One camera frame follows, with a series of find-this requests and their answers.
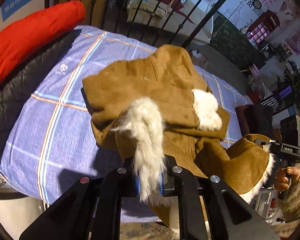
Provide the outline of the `right hand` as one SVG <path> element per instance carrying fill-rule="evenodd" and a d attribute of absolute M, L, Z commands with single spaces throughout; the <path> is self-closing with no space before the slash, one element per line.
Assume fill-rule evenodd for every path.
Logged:
<path fill-rule="evenodd" d="M 300 178 L 300 168 L 296 166 L 290 166 L 287 168 L 280 167 L 275 176 L 274 187 L 278 192 L 283 192 L 289 189 L 289 178 L 291 180 L 291 186 L 295 185 Z"/>

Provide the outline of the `fur sleeve cuff forearm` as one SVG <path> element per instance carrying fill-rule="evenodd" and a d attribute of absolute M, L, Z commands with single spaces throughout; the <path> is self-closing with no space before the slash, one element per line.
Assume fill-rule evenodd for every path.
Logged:
<path fill-rule="evenodd" d="M 292 222 L 300 219 L 300 178 L 298 182 L 291 186 L 291 178 L 289 178 L 289 189 L 287 198 L 279 200 L 278 206 L 282 211 L 283 217 L 287 222 Z"/>

